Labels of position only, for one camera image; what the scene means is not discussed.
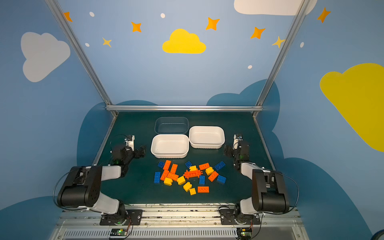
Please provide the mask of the blue long brick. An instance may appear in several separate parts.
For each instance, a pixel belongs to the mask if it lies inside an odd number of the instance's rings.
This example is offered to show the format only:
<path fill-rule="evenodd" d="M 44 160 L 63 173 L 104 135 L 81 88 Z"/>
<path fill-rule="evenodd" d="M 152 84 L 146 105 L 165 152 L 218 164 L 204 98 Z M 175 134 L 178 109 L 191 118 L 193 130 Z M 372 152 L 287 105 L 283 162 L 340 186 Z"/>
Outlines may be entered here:
<path fill-rule="evenodd" d="M 161 180 L 161 172 L 155 172 L 155 176 L 154 176 L 154 183 L 155 184 L 159 184 L 160 183 L 160 180 Z"/>

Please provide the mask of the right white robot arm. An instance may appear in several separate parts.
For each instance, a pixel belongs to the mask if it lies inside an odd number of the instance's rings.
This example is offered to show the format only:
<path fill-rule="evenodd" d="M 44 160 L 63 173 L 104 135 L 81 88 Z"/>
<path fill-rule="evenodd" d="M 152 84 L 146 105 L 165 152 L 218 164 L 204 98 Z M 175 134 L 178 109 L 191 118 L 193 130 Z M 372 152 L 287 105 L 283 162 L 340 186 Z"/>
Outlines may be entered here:
<path fill-rule="evenodd" d="M 250 145 L 238 140 L 225 146 L 224 155 L 234 159 L 234 168 L 252 181 L 251 196 L 240 200 L 235 216 L 253 216 L 259 213 L 282 215 L 290 211 L 290 200 L 279 171 L 267 170 L 250 161 Z"/>

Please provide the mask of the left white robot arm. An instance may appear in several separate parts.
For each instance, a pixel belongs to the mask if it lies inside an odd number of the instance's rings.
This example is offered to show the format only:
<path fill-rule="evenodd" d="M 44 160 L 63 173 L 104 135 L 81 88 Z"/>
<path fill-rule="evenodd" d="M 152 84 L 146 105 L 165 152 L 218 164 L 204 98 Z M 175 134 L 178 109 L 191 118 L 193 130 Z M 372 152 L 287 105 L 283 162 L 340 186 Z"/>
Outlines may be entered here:
<path fill-rule="evenodd" d="M 67 211 L 81 208 L 102 214 L 101 225 L 125 225 L 129 219 L 124 203 L 101 192 L 103 181 L 125 177 L 129 164 L 134 159 L 146 156 L 146 147 L 132 149 L 130 146 L 112 150 L 113 163 L 108 166 L 75 166 L 67 173 L 58 193 L 53 195 L 56 205 Z"/>

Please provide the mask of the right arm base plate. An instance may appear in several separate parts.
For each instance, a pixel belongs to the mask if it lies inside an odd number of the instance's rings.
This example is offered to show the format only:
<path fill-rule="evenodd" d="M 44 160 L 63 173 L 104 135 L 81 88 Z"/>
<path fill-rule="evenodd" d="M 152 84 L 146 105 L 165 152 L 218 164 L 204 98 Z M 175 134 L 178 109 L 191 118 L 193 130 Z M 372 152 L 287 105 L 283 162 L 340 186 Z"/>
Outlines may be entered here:
<path fill-rule="evenodd" d="M 221 208 L 218 210 L 222 225 L 260 225 L 258 216 L 244 215 L 235 209 Z"/>

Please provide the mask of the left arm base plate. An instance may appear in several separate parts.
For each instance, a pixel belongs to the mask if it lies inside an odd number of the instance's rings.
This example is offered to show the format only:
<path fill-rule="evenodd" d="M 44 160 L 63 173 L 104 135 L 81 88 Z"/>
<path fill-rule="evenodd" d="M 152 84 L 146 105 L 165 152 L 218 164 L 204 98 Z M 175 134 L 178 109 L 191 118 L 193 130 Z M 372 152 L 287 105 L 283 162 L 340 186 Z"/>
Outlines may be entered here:
<path fill-rule="evenodd" d="M 143 210 L 119 211 L 113 215 L 102 215 L 100 226 L 138 226 L 141 223 Z"/>

